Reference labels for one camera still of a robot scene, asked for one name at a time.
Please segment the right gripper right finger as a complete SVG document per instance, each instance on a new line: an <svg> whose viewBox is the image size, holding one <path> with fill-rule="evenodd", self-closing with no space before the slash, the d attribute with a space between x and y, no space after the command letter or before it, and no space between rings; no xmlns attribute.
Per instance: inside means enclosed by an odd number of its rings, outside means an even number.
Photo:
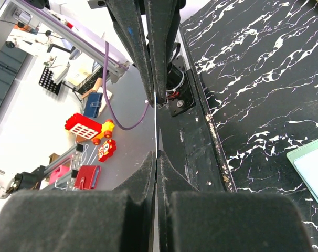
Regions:
<svg viewBox="0 0 318 252"><path fill-rule="evenodd" d="M293 202L279 194L200 192L157 159L161 251L312 251Z"/></svg>

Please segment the green card holder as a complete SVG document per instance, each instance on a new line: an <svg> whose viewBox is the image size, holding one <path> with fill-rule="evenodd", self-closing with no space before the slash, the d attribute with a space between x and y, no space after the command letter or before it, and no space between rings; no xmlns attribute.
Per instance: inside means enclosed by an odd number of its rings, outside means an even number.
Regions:
<svg viewBox="0 0 318 252"><path fill-rule="evenodd" d="M318 139L288 152L287 158L318 203Z"/></svg>

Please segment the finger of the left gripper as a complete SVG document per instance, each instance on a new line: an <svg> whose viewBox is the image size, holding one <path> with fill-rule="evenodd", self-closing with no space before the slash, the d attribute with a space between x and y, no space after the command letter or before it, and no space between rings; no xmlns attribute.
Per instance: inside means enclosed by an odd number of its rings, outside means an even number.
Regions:
<svg viewBox="0 0 318 252"><path fill-rule="evenodd" d="M167 69L185 1L145 1L151 68L156 103L166 102Z"/></svg>
<svg viewBox="0 0 318 252"><path fill-rule="evenodd" d="M147 100L154 104L154 85L139 1L106 1L113 27L138 69Z"/></svg>

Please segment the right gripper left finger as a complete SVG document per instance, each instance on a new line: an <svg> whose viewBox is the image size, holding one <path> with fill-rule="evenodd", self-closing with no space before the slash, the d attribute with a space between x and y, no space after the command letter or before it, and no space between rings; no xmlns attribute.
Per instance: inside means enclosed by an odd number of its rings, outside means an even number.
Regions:
<svg viewBox="0 0 318 252"><path fill-rule="evenodd" d="M17 192L0 212L0 251L152 251L155 157L111 191Z"/></svg>

